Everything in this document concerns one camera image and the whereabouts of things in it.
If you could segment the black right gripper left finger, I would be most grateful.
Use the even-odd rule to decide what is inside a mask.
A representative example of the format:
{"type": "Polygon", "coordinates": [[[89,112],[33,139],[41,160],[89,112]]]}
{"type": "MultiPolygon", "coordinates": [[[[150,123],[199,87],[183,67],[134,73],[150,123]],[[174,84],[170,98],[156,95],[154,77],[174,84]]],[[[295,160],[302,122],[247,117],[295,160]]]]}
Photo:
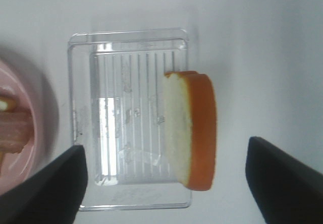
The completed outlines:
{"type": "Polygon", "coordinates": [[[1,195],[1,223],[73,223],[88,183],[83,146],[1,195]]]}

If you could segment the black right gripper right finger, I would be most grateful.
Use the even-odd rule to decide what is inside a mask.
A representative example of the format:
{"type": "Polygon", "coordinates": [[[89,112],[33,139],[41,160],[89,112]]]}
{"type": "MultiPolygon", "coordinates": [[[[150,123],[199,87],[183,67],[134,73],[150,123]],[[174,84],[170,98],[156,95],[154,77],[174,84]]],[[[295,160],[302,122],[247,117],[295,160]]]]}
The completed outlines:
{"type": "Polygon", "coordinates": [[[266,223],[322,223],[322,174],[261,137],[251,137],[246,180],[266,223]]]}

